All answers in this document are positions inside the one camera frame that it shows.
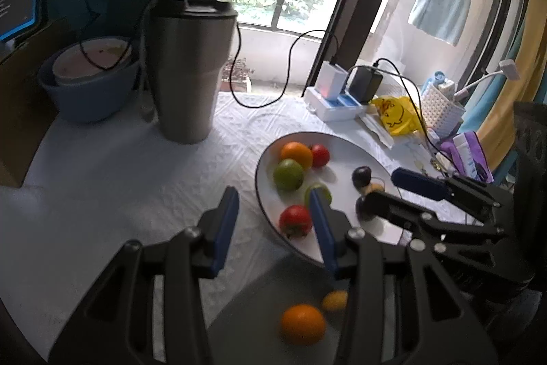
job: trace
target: white bowl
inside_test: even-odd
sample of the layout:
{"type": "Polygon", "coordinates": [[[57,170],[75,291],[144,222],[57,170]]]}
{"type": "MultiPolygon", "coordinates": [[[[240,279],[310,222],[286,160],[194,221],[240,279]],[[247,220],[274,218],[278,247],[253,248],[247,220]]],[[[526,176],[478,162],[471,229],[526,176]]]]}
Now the white bowl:
{"type": "Polygon", "coordinates": [[[324,183],[333,197],[332,209],[343,211],[352,226],[362,226],[365,231],[374,235],[379,241],[396,245],[403,235],[403,228],[374,217],[369,222],[360,222],[355,211],[355,202],[360,192],[353,187],[351,174],[359,166],[369,166],[373,178],[383,180],[386,192],[400,197],[399,189],[391,182],[390,174],[368,152],[361,147],[335,135],[319,132],[298,132],[285,135],[270,144],[258,161],[255,174],[255,189],[258,203],[266,220],[275,233],[292,250],[312,263],[323,265],[323,257],[315,231],[304,238],[286,238],[281,234],[278,220],[281,213],[291,205],[304,205],[304,192],[313,183],[324,183]],[[320,169],[306,171],[304,184],[295,192],[285,193],[277,190],[273,172],[279,163],[281,148],[291,141],[306,146],[322,144],[330,152],[329,163],[320,169]]]}
{"type": "MultiPolygon", "coordinates": [[[[103,67],[110,67],[118,60],[128,43],[119,38],[96,38],[84,41],[82,45],[93,62],[103,67]]],[[[114,70],[127,65],[130,57],[131,47],[114,70]]],[[[55,81],[61,86],[88,81],[97,76],[103,76],[109,71],[98,69],[86,60],[78,43],[61,53],[53,63],[55,81]]]]}

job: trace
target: towel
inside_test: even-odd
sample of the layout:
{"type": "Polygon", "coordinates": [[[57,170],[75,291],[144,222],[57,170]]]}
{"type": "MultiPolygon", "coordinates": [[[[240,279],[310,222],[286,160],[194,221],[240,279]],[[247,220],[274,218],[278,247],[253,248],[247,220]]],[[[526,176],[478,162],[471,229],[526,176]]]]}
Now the towel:
{"type": "Polygon", "coordinates": [[[466,25],[471,0],[416,0],[409,24],[457,46],[466,25]]]}

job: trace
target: yellow plastic bag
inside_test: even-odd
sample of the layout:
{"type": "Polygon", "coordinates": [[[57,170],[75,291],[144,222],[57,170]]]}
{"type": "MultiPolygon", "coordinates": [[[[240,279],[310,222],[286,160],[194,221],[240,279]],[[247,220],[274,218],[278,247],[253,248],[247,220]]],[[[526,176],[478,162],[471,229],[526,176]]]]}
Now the yellow plastic bag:
{"type": "Polygon", "coordinates": [[[422,130],[419,117],[408,96],[382,96],[371,101],[378,110],[382,124],[391,136],[422,130]]]}

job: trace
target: white charger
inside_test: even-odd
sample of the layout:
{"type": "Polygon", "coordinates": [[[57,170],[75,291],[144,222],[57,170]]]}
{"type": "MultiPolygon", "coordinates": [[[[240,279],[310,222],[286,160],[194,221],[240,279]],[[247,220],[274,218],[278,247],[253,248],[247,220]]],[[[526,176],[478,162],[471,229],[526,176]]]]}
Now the white charger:
{"type": "Polygon", "coordinates": [[[323,98],[334,101],[346,87],[347,74],[347,71],[340,65],[323,61],[315,81],[315,88],[323,98]]]}
{"type": "Polygon", "coordinates": [[[317,115],[323,122],[353,120],[366,108],[349,93],[339,95],[335,100],[328,100],[320,94],[316,86],[306,88],[304,102],[310,113],[317,115]]]}

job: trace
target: red tomato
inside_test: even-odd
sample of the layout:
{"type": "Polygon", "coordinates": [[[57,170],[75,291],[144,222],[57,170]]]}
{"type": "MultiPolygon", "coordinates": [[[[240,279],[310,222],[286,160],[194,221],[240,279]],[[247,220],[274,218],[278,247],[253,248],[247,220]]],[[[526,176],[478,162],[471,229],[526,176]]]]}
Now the red tomato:
{"type": "Polygon", "coordinates": [[[313,167],[323,167],[330,160],[329,149],[321,144],[311,146],[311,153],[313,155],[313,167]]]}
{"type": "Polygon", "coordinates": [[[304,237],[312,226],[310,212],[304,206],[289,206],[279,217],[279,229],[287,238],[304,237]]]}

